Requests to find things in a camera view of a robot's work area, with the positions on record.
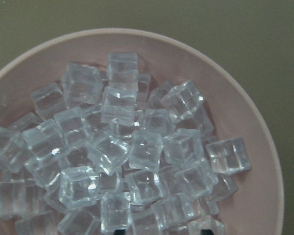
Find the bowl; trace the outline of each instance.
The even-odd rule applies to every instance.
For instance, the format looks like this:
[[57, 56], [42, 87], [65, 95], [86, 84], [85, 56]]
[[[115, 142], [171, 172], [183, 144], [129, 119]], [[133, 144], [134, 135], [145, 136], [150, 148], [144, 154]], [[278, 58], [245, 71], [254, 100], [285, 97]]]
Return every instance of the bowl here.
[[[252, 170], [234, 176], [239, 190], [220, 203], [228, 235], [280, 235], [284, 194], [279, 158], [259, 111], [240, 85], [199, 51], [155, 33], [121, 28], [81, 31], [45, 42], [0, 71], [0, 126], [33, 111], [29, 93], [60, 80], [69, 62], [105, 65], [107, 55], [133, 51], [156, 83], [194, 80], [206, 98], [220, 139], [243, 137]], [[0, 220], [0, 234], [15, 234]]]

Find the olive gray background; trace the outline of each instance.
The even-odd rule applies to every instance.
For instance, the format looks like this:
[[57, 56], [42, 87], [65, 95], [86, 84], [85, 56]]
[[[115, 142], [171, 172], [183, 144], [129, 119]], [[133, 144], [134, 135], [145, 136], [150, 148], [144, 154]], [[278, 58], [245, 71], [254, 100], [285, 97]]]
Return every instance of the olive gray background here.
[[283, 234], [294, 234], [294, 0], [0, 0], [0, 69], [46, 40], [104, 27], [177, 39], [239, 82], [276, 144]]

